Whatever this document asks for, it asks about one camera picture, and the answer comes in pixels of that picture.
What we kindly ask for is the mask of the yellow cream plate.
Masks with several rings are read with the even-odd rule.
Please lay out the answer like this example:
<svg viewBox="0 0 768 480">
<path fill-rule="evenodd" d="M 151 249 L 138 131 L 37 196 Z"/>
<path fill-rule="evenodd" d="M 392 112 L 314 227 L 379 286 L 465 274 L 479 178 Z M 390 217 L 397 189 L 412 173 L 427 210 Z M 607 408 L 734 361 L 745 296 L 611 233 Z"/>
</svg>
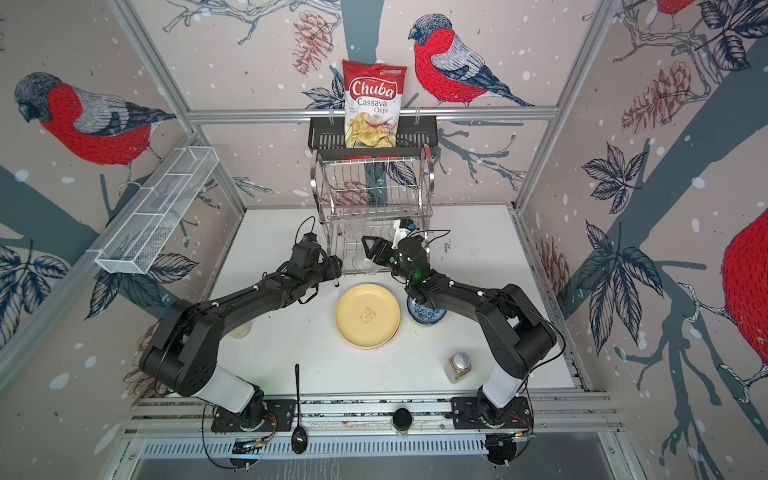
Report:
<svg viewBox="0 0 768 480">
<path fill-rule="evenodd" d="M 367 283 L 352 287 L 338 300 L 334 321 L 339 335 L 359 349 L 388 343 L 401 325 L 396 297 L 385 287 Z"/>
</svg>

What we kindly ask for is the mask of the blue floral white bowl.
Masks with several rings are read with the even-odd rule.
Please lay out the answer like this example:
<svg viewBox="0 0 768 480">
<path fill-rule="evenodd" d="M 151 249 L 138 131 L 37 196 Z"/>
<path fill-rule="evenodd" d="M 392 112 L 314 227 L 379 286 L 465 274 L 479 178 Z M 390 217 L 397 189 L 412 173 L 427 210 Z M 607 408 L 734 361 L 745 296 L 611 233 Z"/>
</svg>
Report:
<svg viewBox="0 0 768 480">
<path fill-rule="evenodd" d="M 419 304 L 415 299 L 408 297 L 406 302 L 407 310 L 411 318 L 423 326 L 434 325 L 442 320 L 447 311 L 444 309 L 431 309 Z"/>
</svg>

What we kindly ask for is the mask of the clear drinking glass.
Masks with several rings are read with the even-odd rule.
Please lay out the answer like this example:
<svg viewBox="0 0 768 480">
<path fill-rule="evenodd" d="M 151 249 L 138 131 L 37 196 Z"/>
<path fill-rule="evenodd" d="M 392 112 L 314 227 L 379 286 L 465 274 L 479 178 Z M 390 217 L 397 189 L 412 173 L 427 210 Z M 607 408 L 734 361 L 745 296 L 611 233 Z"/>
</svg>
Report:
<svg viewBox="0 0 768 480">
<path fill-rule="evenodd" d="M 378 269 L 378 266 L 372 260 L 368 259 L 364 252 L 358 252 L 354 256 L 353 266 L 356 270 L 370 275 L 375 274 Z"/>
</svg>

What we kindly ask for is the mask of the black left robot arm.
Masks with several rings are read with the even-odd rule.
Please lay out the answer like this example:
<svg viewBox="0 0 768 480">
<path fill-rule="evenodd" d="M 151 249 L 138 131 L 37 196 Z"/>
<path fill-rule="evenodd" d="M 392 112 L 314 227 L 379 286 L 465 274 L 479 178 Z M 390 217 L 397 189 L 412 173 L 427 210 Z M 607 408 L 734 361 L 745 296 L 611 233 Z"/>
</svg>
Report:
<svg viewBox="0 0 768 480">
<path fill-rule="evenodd" d="M 218 365 L 221 340 L 264 314 L 302 304 L 308 290 L 336 283 L 343 262 L 328 255 L 308 233 L 291 258 L 257 283 L 218 299 L 176 302 L 161 319 L 140 361 L 140 370 L 183 397 L 196 397 L 234 414 L 248 428 L 267 415 L 264 393 Z"/>
</svg>

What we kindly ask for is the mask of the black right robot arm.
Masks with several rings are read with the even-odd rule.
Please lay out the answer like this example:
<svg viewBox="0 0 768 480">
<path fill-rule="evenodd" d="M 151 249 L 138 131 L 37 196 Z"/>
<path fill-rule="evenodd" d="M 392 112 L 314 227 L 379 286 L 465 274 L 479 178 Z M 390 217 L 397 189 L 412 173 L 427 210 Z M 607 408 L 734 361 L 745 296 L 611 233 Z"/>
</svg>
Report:
<svg viewBox="0 0 768 480">
<path fill-rule="evenodd" d="M 381 237 L 362 238 L 366 258 L 402 280 L 416 303 L 479 324 L 496 362 L 479 398 L 497 410 L 507 407 L 557 345 L 555 329 L 519 286 L 496 289 L 457 282 L 430 266 L 423 243 L 420 235 L 407 236 L 396 246 Z"/>
</svg>

